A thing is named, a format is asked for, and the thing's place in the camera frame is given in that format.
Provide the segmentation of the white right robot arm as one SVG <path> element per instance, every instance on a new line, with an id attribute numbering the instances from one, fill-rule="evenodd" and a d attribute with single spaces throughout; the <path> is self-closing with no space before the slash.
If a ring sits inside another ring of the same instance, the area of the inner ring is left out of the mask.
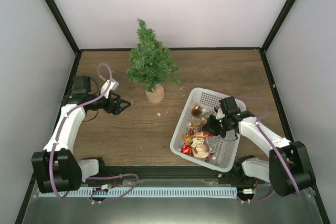
<path id="1" fill-rule="evenodd" d="M 234 97 L 221 99 L 216 114 L 210 115 L 204 131 L 212 136 L 225 137 L 233 131 L 257 145 L 269 160 L 248 157 L 233 170 L 233 177 L 244 184 L 252 177 L 271 184 L 279 196 L 299 194 L 316 184 L 316 177 L 306 146 L 281 137 L 262 124 L 248 110 L 242 111 Z"/>

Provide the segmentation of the white perforated plastic basket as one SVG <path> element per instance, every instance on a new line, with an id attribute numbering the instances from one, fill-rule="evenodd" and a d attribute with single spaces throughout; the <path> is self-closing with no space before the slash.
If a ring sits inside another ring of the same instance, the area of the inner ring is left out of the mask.
<path id="1" fill-rule="evenodd" d="M 209 146 L 208 158 L 200 159 L 182 153 L 182 147 L 185 145 L 182 136 L 188 132 L 188 125 L 193 117 L 192 109 L 199 105 L 215 115 L 215 109 L 220 106 L 219 101 L 226 97 L 228 95 L 203 88 L 194 88 L 190 92 L 170 142 L 170 149 L 175 155 L 221 173 L 232 169 L 240 139 L 240 135 L 234 130 L 227 132 L 224 138 L 219 135 L 206 138 L 206 144 Z"/>

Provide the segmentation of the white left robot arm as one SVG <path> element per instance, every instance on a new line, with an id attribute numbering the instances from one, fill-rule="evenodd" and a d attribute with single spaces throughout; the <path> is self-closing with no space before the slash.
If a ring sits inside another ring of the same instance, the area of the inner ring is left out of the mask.
<path id="1" fill-rule="evenodd" d="M 40 152 L 32 155 L 36 182 L 41 193 L 77 190 L 81 183 L 90 178 L 95 184 L 102 184 L 107 178 L 101 157 L 76 161 L 73 147 L 81 123 L 88 111 L 104 110 L 118 115 L 131 103 L 115 93 L 119 83 L 105 80 L 99 94 L 91 93 L 91 78 L 73 78 L 71 90 L 61 102 L 61 114 L 51 139 Z"/>

